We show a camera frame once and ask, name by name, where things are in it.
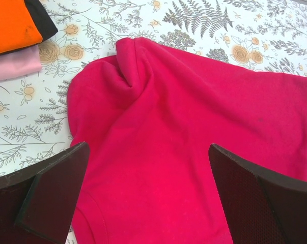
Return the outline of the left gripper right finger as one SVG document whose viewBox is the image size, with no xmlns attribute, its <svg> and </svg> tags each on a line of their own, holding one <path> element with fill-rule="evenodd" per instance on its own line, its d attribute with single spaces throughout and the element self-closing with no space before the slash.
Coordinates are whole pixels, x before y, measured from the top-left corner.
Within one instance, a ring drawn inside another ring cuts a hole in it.
<svg viewBox="0 0 307 244">
<path fill-rule="evenodd" d="M 307 243 L 307 182 L 217 144 L 209 162 L 233 243 Z"/>
</svg>

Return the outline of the magenta t shirt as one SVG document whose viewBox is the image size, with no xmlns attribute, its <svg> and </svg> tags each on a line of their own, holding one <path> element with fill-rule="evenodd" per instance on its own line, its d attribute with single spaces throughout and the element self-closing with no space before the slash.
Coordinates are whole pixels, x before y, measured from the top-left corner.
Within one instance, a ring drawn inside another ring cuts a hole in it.
<svg viewBox="0 0 307 244">
<path fill-rule="evenodd" d="M 231 243 L 208 149 L 307 181 L 307 78 L 124 38 L 68 88 L 78 243 Z"/>
</svg>

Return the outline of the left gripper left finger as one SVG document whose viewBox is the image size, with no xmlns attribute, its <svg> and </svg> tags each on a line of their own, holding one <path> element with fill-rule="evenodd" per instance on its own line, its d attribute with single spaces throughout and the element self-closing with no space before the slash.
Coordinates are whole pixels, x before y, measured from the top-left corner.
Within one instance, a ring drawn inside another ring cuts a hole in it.
<svg viewBox="0 0 307 244">
<path fill-rule="evenodd" d="M 0 243 L 65 243 L 90 155 L 79 143 L 0 177 Z"/>
</svg>

